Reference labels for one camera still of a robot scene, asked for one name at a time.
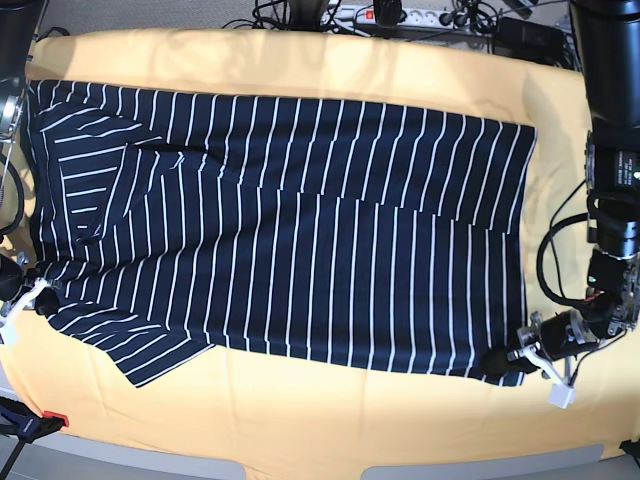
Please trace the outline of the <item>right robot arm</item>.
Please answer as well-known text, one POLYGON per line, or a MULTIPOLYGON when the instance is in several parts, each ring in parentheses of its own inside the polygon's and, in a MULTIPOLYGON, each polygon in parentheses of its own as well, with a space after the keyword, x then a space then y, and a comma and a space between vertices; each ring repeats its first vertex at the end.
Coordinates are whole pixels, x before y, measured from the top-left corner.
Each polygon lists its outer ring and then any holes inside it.
MULTIPOLYGON (((1 145, 12 149, 21 121, 29 115, 27 65, 32 46, 41 38, 40 25, 48 3, 44 0, 3 1, 1 3, 1 145)), ((13 260, 1 256, 1 324, 9 325, 24 310, 40 316, 59 311, 61 284, 29 262, 24 253, 13 260)))

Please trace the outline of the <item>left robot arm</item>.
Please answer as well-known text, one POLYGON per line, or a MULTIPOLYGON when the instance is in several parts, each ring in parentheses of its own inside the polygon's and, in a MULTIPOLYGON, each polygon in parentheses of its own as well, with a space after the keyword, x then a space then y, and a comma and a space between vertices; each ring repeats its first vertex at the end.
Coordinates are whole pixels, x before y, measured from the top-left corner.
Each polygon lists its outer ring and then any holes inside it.
POLYGON ((639 318, 639 4, 572 1, 572 33, 592 129, 585 149, 587 210, 551 223, 536 255, 542 292, 564 312, 528 326, 480 361, 486 375, 538 369, 568 386, 552 364, 586 358, 603 342, 635 329, 639 318), (593 246, 583 299, 556 294, 544 277, 544 254, 562 229, 584 222, 593 246))

